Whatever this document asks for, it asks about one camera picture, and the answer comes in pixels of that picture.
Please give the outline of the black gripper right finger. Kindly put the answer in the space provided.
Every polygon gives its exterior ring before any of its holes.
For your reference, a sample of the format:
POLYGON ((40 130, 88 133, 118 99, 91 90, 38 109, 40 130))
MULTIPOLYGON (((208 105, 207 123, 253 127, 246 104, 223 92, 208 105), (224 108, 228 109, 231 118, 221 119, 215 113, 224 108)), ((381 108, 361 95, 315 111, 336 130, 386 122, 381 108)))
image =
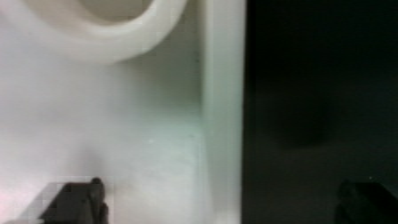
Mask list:
POLYGON ((398 195, 381 183, 342 183, 335 224, 398 224, 398 195))

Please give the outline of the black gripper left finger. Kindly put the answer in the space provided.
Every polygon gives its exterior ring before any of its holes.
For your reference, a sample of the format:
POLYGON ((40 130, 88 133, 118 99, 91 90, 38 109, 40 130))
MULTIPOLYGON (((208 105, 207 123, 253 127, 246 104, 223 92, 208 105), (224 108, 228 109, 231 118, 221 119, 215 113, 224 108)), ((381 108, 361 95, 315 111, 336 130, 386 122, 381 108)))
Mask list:
POLYGON ((70 182, 41 213, 43 224, 109 224, 105 184, 100 178, 70 182))

